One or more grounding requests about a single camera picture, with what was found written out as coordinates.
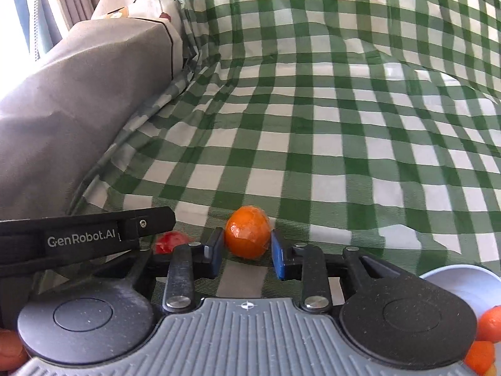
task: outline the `black circular mount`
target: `black circular mount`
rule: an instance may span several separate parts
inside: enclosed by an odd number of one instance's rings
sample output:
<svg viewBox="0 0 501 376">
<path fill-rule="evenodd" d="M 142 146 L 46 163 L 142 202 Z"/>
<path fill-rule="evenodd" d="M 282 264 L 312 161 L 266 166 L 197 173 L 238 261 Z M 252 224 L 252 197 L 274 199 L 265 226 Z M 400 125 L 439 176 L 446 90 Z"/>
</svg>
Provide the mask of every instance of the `black circular mount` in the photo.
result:
<svg viewBox="0 0 501 376">
<path fill-rule="evenodd" d="M 477 327 L 464 301 L 411 275 L 371 281 L 345 302 L 340 322 L 360 350 L 407 369 L 462 360 Z"/>
<path fill-rule="evenodd" d="M 129 284 L 93 279 L 30 301 L 19 314 L 18 332 L 32 355 L 82 365 L 134 349 L 153 321 L 149 301 Z"/>
<path fill-rule="evenodd" d="M 77 298 L 61 304 L 54 311 L 54 321 L 61 328 L 86 332 L 105 325 L 113 315 L 110 304 L 95 298 Z"/>
</svg>

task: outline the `metal screw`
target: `metal screw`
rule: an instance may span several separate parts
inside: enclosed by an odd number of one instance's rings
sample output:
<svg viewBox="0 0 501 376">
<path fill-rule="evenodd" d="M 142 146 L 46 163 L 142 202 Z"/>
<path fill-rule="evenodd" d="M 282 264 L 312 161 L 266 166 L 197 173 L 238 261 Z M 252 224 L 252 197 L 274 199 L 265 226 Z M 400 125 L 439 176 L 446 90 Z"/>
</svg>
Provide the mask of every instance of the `metal screw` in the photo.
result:
<svg viewBox="0 0 501 376">
<path fill-rule="evenodd" d="M 167 299 L 165 304 L 169 308 L 186 308 L 191 304 L 191 300 L 185 295 L 174 295 Z"/>
<path fill-rule="evenodd" d="M 329 300 L 321 295 L 312 295 L 305 299 L 306 308 L 322 309 L 329 305 Z"/>
</svg>

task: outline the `gray gripper base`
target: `gray gripper base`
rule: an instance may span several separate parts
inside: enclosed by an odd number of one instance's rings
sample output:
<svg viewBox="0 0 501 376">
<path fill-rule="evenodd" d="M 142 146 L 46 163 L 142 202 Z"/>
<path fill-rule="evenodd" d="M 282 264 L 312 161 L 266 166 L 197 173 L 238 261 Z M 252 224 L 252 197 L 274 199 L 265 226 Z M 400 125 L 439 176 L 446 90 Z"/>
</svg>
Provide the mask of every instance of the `gray gripper base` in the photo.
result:
<svg viewBox="0 0 501 376">
<path fill-rule="evenodd" d="M 385 367 L 345 342 L 325 315 L 290 298 L 207 298 L 164 318 L 140 348 L 113 362 L 60 367 L 34 358 L 16 376 L 472 376 L 460 363 L 433 370 Z"/>
</svg>

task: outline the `gingham fabric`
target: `gingham fabric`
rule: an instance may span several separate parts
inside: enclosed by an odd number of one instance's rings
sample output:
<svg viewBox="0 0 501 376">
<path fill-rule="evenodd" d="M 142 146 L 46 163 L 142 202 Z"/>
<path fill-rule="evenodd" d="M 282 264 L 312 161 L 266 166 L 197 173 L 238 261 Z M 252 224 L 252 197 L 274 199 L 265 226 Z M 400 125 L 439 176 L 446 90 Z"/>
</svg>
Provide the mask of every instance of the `gingham fabric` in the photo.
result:
<svg viewBox="0 0 501 376">
<path fill-rule="evenodd" d="M 500 271 L 499 0 L 179 1 L 186 71 L 74 212 L 169 205 L 203 240 L 252 204 L 328 252 Z M 242 263 L 228 257 L 224 282 L 293 292 L 269 256 Z M 221 282 L 198 287 L 222 295 Z"/>
</svg>

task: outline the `cherry tomato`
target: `cherry tomato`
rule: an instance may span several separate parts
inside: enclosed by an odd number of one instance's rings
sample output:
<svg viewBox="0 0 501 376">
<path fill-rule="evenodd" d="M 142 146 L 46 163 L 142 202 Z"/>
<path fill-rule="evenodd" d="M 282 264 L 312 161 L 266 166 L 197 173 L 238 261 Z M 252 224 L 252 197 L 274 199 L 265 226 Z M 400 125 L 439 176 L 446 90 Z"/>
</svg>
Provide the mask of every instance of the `cherry tomato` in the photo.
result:
<svg viewBox="0 0 501 376">
<path fill-rule="evenodd" d="M 186 233 L 178 231 L 167 232 L 157 241 L 155 252 L 157 254 L 172 253 L 174 247 L 190 242 L 191 239 Z"/>
<path fill-rule="evenodd" d="M 258 259 L 270 244 L 271 225 L 265 212 L 243 206 L 231 215 L 225 229 L 226 247 L 244 259 Z"/>
</svg>

